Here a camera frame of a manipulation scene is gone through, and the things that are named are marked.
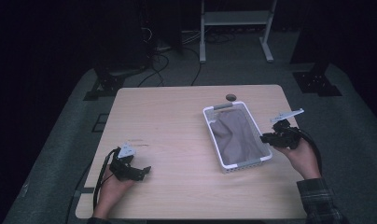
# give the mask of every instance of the white metal frame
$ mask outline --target white metal frame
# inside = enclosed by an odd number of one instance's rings
[[[209,25],[253,25],[265,24],[264,36],[259,38],[260,45],[264,51],[268,63],[273,63],[273,56],[268,47],[268,37],[271,30],[273,15],[277,0],[272,0],[270,10],[262,11],[218,11],[205,12],[205,3],[201,5],[201,42],[200,42],[200,62],[206,62],[205,50],[205,26]]]

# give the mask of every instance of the white basket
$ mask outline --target white basket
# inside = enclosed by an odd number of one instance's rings
[[[235,163],[235,164],[226,165],[223,162],[223,159],[220,155],[220,150],[218,148],[218,145],[217,145],[215,136],[212,132],[212,128],[211,128],[210,124],[213,123],[213,122],[216,122],[216,120],[217,120],[217,118],[218,118],[218,116],[221,112],[227,111],[227,110],[237,110],[237,109],[244,112],[245,118],[246,118],[247,122],[249,123],[250,129],[252,131],[253,137],[254,137],[255,142],[256,142],[256,148],[253,148],[253,150],[259,150],[263,156],[260,157],[260,158],[252,159],[250,161],[240,161],[240,162]],[[206,124],[208,126],[209,133],[212,137],[212,142],[213,142],[215,150],[216,150],[216,155],[218,156],[218,161],[221,165],[221,169],[222,169],[222,172],[224,174],[232,172],[232,171],[241,170],[241,169],[244,169],[244,168],[260,165],[264,161],[267,161],[272,157],[272,152],[270,151],[269,147],[266,144],[261,142],[261,140],[260,140],[261,131],[259,130],[258,125],[256,124],[255,120],[253,119],[252,115],[249,113],[244,102],[232,102],[232,103],[228,103],[228,104],[225,104],[225,105],[209,106],[209,107],[206,107],[203,110],[203,114],[204,114],[205,119],[206,119]]]

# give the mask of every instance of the small round object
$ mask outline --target small round object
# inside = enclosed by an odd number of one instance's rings
[[[227,94],[226,95],[226,99],[230,102],[233,102],[233,101],[236,101],[237,100],[237,96],[234,95],[234,94]]]

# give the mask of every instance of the tabletop surface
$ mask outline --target tabletop surface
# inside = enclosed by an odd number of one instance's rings
[[[107,154],[129,143],[132,167],[151,166],[110,217],[128,219],[305,218],[296,182],[302,177],[272,148],[260,166],[223,174],[202,110],[228,103],[248,107],[259,129],[272,132],[271,118],[290,108],[277,85],[127,88],[119,90],[87,177],[94,188]],[[288,119],[292,127],[294,118]],[[82,193],[76,215],[92,214],[92,193]]]

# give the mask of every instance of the plaid sleeve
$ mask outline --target plaid sleeve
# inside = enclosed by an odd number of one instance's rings
[[[306,223],[347,223],[347,220],[334,205],[334,193],[328,189],[323,178],[297,182],[302,205],[307,213]]]
[[[103,220],[97,217],[90,217],[89,220],[87,221],[87,224],[111,224],[107,220]]]

